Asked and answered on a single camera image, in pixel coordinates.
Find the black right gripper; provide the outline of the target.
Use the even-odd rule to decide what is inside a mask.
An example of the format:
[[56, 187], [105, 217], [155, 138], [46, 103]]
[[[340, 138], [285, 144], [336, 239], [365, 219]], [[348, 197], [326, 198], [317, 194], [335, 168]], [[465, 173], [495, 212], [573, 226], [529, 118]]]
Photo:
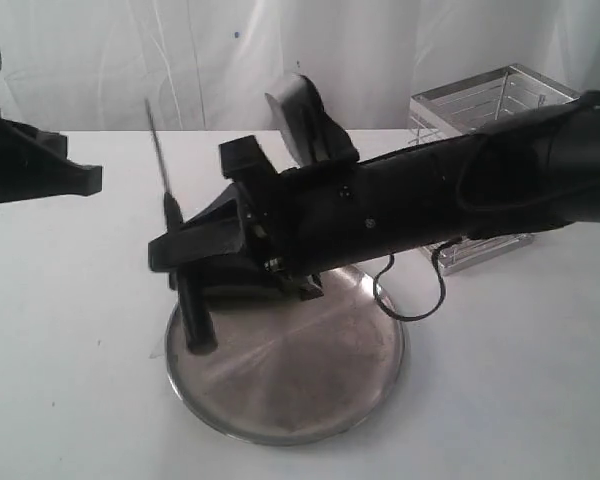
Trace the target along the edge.
[[152, 272], [184, 267], [253, 269], [291, 278], [365, 259], [365, 182], [360, 162], [275, 170], [254, 135], [219, 146], [238, 192], [238, 219], [181, 226], [148, 244]]

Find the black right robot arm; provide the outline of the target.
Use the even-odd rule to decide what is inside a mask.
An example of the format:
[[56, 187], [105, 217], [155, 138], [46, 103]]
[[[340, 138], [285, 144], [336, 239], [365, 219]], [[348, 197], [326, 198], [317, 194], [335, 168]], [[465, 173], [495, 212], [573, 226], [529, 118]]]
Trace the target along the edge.
[[223, 282], [276, 261], [305, 277], [454, 237], [600, 223], [600, 91], [362, 162], [280, 172], [252, 136], [220, 154], [228, 187], [149, 243], [151, 270]]

